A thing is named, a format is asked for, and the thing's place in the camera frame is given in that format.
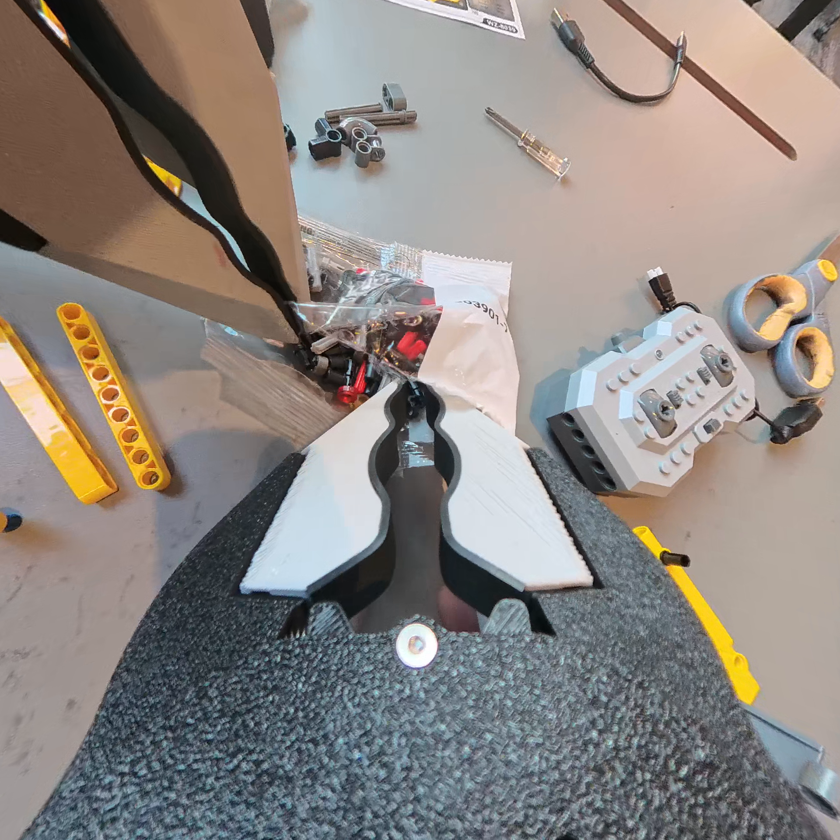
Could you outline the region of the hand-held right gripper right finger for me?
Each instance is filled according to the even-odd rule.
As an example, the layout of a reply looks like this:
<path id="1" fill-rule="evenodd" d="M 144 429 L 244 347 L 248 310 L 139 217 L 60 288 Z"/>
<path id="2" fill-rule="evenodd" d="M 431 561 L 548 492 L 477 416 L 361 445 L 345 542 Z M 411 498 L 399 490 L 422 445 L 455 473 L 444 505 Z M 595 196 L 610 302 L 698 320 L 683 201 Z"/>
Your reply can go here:
<path id="1" fill-rule="evenodd" d="M 467 400 L 425 387 L 434 465 L 445 483 L 439 561 L 446 587 L 490 618 L 502 601 L 547 623 L 540 594 L 595 578 L 529 456 L 529 446 Z"/>

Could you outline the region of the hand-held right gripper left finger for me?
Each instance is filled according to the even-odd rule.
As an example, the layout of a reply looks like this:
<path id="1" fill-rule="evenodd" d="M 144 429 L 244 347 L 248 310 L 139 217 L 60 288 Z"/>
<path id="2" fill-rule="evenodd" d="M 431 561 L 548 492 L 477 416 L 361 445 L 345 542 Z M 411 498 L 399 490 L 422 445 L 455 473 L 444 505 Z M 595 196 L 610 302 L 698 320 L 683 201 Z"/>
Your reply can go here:
<path id="1" fill-rule="evenodd" d="M 336 602 L 352 618 L 385 592 L 396 565 L 385 484 L 405 420 L 406 386 L 391 383 L 302 451 L 241 595 Z"/>

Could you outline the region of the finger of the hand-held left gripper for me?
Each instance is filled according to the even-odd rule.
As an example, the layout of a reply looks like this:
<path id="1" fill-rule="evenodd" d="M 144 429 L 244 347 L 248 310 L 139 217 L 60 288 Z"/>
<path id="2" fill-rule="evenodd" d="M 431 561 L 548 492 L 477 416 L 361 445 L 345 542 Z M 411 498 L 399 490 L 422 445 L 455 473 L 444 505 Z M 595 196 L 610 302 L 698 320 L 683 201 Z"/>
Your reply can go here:
<path id="1" fill-rule="evenodd" d="M 309 301 L 277 87 L 240 2 L 48 2 L 70 41 L 178 154 L 250 273 Z"/>
<path id="2" fill-rule="evenodd" d="M 302 302 L 250 273 L 195 187 L 174 192 L 154 172 L 68 39 L 34 2 L 2 2 L 2 211 L 46 239 L 39 252 L 51 259 L 261 338 L 307 343 L 293 310 Z"/>

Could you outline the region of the clear bag of black pins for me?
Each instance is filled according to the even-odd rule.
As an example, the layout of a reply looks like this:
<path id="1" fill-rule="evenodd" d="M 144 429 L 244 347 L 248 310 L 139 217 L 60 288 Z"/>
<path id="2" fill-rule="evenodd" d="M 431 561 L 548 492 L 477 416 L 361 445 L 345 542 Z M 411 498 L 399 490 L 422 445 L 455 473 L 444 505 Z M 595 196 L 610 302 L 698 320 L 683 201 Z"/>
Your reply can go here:
<path id="1" fill-rule="evenodd" d="M 310 302 L 293 306 L 309 349 L 205 321 L 203 360 L 222 397 L 295 449 L 408 384 L 454 396 L 515 432 L 519 366 L 508 327 L 512 266 L 386 243 L 300 216 Z"/>

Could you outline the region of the long smooth yellow beam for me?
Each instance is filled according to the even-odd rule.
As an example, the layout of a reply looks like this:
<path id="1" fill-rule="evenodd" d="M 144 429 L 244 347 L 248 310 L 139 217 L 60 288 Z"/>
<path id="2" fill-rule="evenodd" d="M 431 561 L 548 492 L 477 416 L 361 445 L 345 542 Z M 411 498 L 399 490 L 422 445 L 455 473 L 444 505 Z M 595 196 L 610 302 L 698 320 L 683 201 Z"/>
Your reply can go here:
<path id="1" fill-rule="evenodd" d="M 13 327 L 1 320 L 1 383 L 76 498 L 99 503 L 118 485 Z"/>

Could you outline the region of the grey desk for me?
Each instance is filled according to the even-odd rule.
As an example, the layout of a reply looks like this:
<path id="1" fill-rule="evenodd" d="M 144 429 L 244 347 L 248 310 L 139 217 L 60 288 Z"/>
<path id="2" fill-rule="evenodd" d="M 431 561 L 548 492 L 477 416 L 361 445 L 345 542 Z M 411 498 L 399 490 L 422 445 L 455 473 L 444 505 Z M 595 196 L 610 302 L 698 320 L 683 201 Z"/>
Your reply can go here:
<path id="1" fill-rule="evenodd" d="M 740 282 L 787 271 L 838 233 L 838 89 L 743 2 L 629 2 L 797 153 L 791 161 L 695 79 L 654 108 L 616 100 L 550 26 L 575 18 L 622 87 L 656 91 L 669 60 L 605 2 L 521 2 L 517 40 L 387 2 L 275 13 L 283 116 L 300 143 L 324 109 L 384 81 L 418 111 L 386 133 L 376 172 L 296 159 L 300 211 L 385 242 L 512 263 L 518 435 L 541 445 L 534 390 L 653 317 L 646 271 L 719 312 Z M 488 119 L 496 110 L 568 158 L 557 182 Z M 134 482 L 56 315 L 104 332 L 171 472 Z M 161 584 L 289 445 L 225 402 L 188 312 L 2 245 L 2 315 L 115 475 L 100 506 L 73 497 L 2 394 L 2 838 L 18 838 L 84 739 Z M 766 715 L 821 743 L 838 770 L 838 383 L 786 446 L 748 424 L 700 452 L 666 499 L 609 499 L 690 573 L 761 685 Z"/>

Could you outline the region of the person's right hand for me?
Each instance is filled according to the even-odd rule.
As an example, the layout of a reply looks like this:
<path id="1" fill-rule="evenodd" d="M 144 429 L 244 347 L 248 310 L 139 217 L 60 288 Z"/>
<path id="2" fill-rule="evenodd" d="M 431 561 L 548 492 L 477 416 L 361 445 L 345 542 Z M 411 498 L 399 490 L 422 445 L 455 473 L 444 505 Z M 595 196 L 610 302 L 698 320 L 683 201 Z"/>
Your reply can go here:
<path id="1" fill-rule="evenodd" d="M 439 622 L 451 632 L 477 634 L 480 631 L 477 610 L 458 598 L 446 585 L 438 590 L 437 612 Z"/>

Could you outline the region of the grey double pin connector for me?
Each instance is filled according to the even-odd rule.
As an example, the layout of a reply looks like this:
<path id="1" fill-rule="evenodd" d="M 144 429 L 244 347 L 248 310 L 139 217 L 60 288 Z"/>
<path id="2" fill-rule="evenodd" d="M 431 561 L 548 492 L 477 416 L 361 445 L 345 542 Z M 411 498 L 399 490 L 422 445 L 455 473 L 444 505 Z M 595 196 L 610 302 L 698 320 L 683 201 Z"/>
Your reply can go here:
<path id="1" fill-rule="evenodd" d="M 361 116 L 350 116 L 339 122 L 338 131 L 342 135 L 343 144 L 353 153 L 353 160 L 358 167 L 365 169 L 372 163 L 384 160 L 382 138 L 372 121 Z"/>

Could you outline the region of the grey battery box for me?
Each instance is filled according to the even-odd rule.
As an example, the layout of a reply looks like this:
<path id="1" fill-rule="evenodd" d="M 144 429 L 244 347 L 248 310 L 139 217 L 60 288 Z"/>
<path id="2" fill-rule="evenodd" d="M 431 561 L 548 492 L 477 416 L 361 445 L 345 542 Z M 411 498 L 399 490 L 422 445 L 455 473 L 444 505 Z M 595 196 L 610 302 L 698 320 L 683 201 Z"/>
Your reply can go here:
<path id="1" fill-rule="evenodd" d="M 548 425 L 592 492 L 665 497 L 697 450 L 756 405 L 753 376 L 720 325 L 681 303 L 572 373 Z"/>

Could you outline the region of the long yellow beam with holes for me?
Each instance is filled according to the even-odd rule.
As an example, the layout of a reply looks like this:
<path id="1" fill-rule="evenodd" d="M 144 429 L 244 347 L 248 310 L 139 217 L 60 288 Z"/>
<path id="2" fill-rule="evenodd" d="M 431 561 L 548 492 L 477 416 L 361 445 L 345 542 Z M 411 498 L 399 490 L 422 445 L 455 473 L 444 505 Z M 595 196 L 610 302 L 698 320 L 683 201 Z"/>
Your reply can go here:
<path id="1" fill-rule="evenodd" d="M 134 482 L 143 490 L 166 490 L 172 475 L 162 449 L 98 322 L 76 302 L 61 304 L 56 315 Z"/>

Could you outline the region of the yellow and black sticker sheet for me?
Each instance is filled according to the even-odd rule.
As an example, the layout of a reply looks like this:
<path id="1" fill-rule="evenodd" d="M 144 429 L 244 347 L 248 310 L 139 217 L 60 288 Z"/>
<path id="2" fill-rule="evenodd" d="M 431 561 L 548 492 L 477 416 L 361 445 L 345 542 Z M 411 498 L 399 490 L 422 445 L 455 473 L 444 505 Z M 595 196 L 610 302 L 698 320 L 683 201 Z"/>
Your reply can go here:
<path id="1" fill-rule="evenodd" d="M 390 1 L 390 3 L 498 32 L 515 39 L 526 38 L 516 1 Z"/>

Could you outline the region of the partly built brick robot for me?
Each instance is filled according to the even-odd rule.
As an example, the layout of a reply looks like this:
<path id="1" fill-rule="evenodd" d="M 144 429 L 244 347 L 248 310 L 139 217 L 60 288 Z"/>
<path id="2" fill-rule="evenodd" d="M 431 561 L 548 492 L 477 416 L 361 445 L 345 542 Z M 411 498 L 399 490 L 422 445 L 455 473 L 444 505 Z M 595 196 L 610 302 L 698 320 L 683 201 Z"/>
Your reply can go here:
<path id="1" fill-rule="evenodd" d="M 690 579 L 690 558 L 666 549 L 645 526 L 634 534 L 667 569 L 673 582 L 694 610 L 717 650 L 736 697 L 741 701 L 752 728 L 787 781 L 803 794 L 810 806 L 834 820 L 839 815 L 839 779 L 825 762 L 822 745 L 787 728 L 757 711 L 753 703 L 760 685 L 753 677 L 749 661 L 734 647 L 732 636 Z"/>

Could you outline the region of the grey and yellow scissors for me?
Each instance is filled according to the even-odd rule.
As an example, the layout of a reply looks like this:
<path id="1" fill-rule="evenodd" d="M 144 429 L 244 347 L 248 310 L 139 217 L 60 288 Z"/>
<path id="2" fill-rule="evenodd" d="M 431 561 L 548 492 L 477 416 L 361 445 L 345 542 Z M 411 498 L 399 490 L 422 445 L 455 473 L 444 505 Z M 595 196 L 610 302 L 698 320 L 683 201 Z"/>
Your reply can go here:
<path id="1" fill-rule="evenodd" d="M 835 357 L 823 310 L 838 283 L 839 237 L 790 274 L 770 274 L 731 294 L 727 319 L 747 353 L 767 352 L 782 391 L 795 400 L 819 396 L 833 383 Z"/>

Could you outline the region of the small clear-handled screwdriver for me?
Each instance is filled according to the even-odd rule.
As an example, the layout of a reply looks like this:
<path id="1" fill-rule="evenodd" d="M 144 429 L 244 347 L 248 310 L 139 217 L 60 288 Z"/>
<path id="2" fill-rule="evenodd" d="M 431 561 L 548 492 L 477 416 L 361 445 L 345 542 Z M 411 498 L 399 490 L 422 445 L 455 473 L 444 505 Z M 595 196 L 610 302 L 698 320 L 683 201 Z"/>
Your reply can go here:
<path id="1" fill-rule="evenodd" d="M 498 128 L 515 140 L 523 153 L 550 172 L 557 182 L 560 182 L 566 176 L 570 169 L 568 158 L 557 154 L 533 133 L 520 129 L 493 108 L 486 107 L 485 114 Z"/>

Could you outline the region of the black metal frame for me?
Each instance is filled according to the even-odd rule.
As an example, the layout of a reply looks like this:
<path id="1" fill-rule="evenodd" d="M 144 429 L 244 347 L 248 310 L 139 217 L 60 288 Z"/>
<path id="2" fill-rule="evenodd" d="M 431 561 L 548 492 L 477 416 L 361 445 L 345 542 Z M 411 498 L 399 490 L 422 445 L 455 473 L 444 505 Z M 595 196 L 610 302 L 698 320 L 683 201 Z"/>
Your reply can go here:
<path id="1" fill-rule="evenodd" d="M 775 30 L 785 40 L 792 42 L 833 3 L 834 1 L 801 1 Z"/>

